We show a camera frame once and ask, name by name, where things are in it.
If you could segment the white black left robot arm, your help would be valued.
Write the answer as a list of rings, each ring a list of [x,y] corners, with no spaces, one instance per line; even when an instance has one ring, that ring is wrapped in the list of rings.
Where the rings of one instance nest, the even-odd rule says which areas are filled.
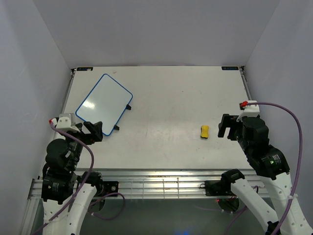
[[[67,124],[54,118],[50,125],[61,137],[46,148],[41,198],[44,206],[44,235],[77,235],[89,204],[103,192],[102,175],[89,168],[75,173],[82,150],[103,139],[102,122]]]

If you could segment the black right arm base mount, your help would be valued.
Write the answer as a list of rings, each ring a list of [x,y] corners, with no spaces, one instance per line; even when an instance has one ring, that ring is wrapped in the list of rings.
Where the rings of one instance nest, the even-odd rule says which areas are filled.
[[[230,190],[230,183],[225,183],[222,180],[204,181],[202,184],[200,184],[199,188],[205,190],[206,196],[233,196],[234,195]]]

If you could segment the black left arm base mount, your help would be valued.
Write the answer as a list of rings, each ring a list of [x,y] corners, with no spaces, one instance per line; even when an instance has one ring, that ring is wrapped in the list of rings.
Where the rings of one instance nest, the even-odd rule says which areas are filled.
[[[102,181],[100,183],[100,189],[97,191],[95,196],[105,196],[111,193],[118,192],[119,182],[118,181]]]

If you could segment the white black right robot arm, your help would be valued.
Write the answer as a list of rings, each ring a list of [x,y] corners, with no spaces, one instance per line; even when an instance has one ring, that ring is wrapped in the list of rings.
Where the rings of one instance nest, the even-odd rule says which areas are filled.
[[[268,191],[271,208],[249,186],[238,169],[224,172],[219,181],[204,181],[200,185],[208,196],[238,196],[258,219],[267,235],[311,235],[308,224],[295,195],[296,184],[291,182],[290,168],[284,154],[270,145],[269,129],[259,114],[231,116],[224,114],[219,124],[218,137],[237,141]]]

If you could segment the yellow black whiteboard eraser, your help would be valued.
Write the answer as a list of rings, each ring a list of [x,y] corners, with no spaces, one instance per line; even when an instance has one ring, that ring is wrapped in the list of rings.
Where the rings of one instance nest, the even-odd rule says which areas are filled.
[[[202,125],[201,126],[201,138],[202,139],[208,139],[209,138],[209,126],[208,125]]]

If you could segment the blue framed whiteboard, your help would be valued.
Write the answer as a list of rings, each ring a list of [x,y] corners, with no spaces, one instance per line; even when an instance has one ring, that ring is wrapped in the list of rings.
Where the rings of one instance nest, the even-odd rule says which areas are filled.
[[[82,121],[103,123],[109,136],[130,104],[133,94],[107,73],[103,74],[75,111]]]

